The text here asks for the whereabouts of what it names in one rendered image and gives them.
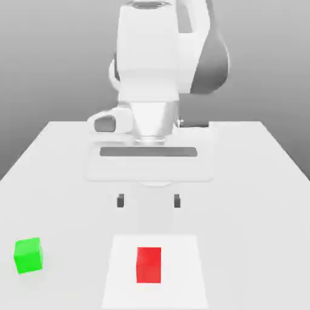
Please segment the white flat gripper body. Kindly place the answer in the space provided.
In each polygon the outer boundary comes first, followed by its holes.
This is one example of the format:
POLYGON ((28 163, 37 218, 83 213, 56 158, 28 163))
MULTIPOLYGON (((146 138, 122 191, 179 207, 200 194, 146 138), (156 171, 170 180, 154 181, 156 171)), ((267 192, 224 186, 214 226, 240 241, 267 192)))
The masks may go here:
POLYGON ((85 153, 85 178, 94 182, 209 182, 214 177, 214 147, 142 147, 93 142, 85 153))

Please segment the small red cube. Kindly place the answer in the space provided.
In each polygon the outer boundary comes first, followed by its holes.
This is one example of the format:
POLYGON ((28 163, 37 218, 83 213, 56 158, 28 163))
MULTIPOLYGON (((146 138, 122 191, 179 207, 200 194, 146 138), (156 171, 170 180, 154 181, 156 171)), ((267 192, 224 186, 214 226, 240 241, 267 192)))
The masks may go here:
POLYGON ((137 283, 161 283, 162 249, 138 247, 136 258, 137 283))

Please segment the small green cube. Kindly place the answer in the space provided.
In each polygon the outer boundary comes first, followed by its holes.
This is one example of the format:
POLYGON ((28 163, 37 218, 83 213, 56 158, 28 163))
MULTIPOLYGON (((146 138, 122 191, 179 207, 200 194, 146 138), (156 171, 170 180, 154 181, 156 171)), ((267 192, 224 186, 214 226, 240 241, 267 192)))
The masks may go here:
POLYGON ((43 250, 40 238, 16 241, 13 258, 18 274, 41 270, 43 268, 43 250))

